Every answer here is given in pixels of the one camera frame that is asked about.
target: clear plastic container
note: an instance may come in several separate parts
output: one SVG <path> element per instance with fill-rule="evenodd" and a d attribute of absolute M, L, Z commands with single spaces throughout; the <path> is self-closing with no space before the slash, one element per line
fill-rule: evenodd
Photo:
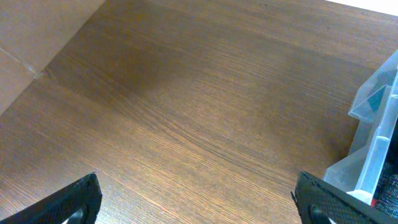
<path fill-rule="evenodd" d="M 397 65 L 398 50 L 356 93 L 348 114 L 360 122 L 348 156 L 323 176 L 340 190 L 374 195 L 398 117 Z"/>

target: wood grain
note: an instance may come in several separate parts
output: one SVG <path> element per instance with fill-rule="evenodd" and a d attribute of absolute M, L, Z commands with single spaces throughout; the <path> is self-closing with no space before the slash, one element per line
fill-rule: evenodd
<path fill-rule="evenodd" d="M 0 218 L 95 171 L 97 223 L 299 223 L 397 37 L 326 1 L 107 1 L 0 117 Z"/>

